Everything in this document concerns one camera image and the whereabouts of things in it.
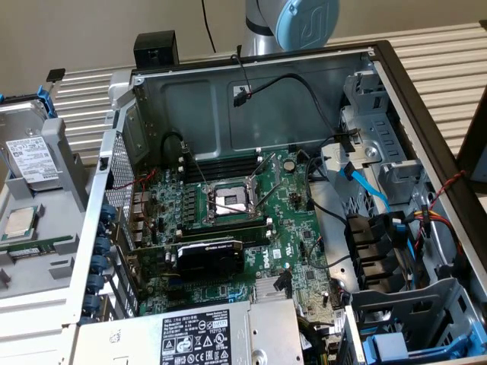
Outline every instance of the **barcode sticker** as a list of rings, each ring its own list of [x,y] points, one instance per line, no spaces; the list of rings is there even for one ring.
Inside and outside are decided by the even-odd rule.
[[[7,147],[28,183],[58,178],[56,165],[42,137],[7,141]]]

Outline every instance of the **wall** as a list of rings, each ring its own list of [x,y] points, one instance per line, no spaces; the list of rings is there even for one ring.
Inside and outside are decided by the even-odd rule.
[[[217,50],[235,49],[244,34],[244,0],[205,2]],[[342,0],[340,4],[334,37],[487,19],[486,0],[461,4],[458,0]],[[0,92],[32,92],[51,68],[131,65],[136,35],[165,29],[175,29],[181,56],[211,52],[199,0],[4,1]]]

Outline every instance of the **circuit board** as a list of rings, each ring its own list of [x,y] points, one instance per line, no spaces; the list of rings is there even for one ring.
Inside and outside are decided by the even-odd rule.
[[[156,175],[157,183],[147,189],[156,197],[148,212],[149,220],[157,222],[163,219],[164,227],[156,237],[142,235],[140,248],[134,253],[147,280],[148,299],[141,303],[139,314],[150,315],[168,310],[182,309],[193,304],[208,305],[248,300],[256,280],[277,277],[284,269],[292,273],[293,299],[303,314],[311,321],[330,321],[332,307],[323,305],[323,292],[329,290],[328,272],[312,268],[307,264],[300,242],[306,250],[320,237],[320,228],[314,209],[307,209],[304,184],[303,164],[297,162],[295,152],[288,150],[266,151],[263,159],[275,154],[275,163],[256,176],[259,196],[264,196],[275,185],[276,169],[280,172],[280,185],[263,204],[260,214],[272,219],[272,236],[268,245],[246,248],[244,250],[245,267],[242,273],[231,280],[191,281],[184,282],[178,277],[158,274],[157,257],[164,254],[171,245],[176,246],[175,234],[181,224],[185,227],[199,228],[204,223],[206,212],[206,194],[202,182],[182,184],[179,177],[170,170]],[[292,161],[295,170],[286,172],[285,161]],[[265,234],[256,230],[257,236]],[[241,238],[239,233],[233,236]],[[242,235],[249,235],[249,230],[242,230]],[[315,249],[311,258],[321,265],[326,259],[319,249]]]

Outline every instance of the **blue latch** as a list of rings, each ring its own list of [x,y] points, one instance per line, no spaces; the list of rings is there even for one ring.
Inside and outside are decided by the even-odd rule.
[[[44,100],[44,104],[46,105],[47,113],[49,114],[49,116],[51,118],[57,118],[58,115],[57,115],[56,111],[54,110],[53,100],[51,99],[51,96],[49,95],[49,93],[43,89],[42,85],[39,86],[39,90],[37,91],[37,96],[40,99]]]

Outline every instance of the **power supply label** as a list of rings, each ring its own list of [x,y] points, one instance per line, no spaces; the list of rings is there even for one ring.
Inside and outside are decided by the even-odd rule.
[[[42,137],[7,141],[10,155],[28,183],[58,178],[56,165]]]
[[[231,365],[230,311],[163,319],[161,365]]]

